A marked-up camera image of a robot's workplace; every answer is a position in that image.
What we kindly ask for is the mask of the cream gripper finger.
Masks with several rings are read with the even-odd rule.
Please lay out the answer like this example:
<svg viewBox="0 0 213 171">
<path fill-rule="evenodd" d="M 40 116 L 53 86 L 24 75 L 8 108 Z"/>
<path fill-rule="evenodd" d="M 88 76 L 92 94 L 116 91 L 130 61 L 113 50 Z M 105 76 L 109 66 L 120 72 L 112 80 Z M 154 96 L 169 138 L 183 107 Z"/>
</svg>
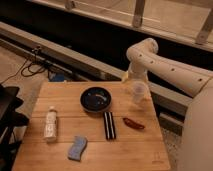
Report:
<svg viewBox="0 0 213 171">
<path fill-rule="evenodd" d="M 124 73 L 124 75 L 122 76 L 122 80 L 121 80 L 122 83 L 125 83 L 125 82 L 128 81 L 128 79 L 129 79 L 129 78 L 128 78 L 128 75 L 129 75 L 129 74 L 128 74 L 128 71 L 126 71 L 126 72 Z"/>
</svg>

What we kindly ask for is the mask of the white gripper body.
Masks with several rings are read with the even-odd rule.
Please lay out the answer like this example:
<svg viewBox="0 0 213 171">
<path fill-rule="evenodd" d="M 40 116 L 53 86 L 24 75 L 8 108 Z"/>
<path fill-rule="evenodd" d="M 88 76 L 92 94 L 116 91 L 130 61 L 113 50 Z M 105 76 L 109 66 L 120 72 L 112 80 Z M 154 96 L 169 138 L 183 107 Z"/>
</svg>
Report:
<svg viewBox="0 0 213 171">
<path fill-rule="evenodd" d="M 131 63 L 128 68 L 129 79 L 147 80 L 147 70 L 139 64 Z"/>
</svg>

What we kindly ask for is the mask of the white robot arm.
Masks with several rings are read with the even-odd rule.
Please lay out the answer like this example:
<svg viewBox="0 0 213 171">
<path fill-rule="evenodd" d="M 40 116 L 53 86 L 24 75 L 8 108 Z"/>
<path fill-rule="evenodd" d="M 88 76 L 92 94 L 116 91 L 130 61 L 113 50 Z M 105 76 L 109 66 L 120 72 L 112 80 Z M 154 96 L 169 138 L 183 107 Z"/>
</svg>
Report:
<svg viewBox="0 0 213 171">
<path fill-rule="evenodd" d="M 157 52 L 153 38 L 130 46 L 124 80 L 143 79 L 150 71 L 193 98 L 184 120 L 177 171 L 213 171 L 213 71 L 161 57 Z"/>
</svg>

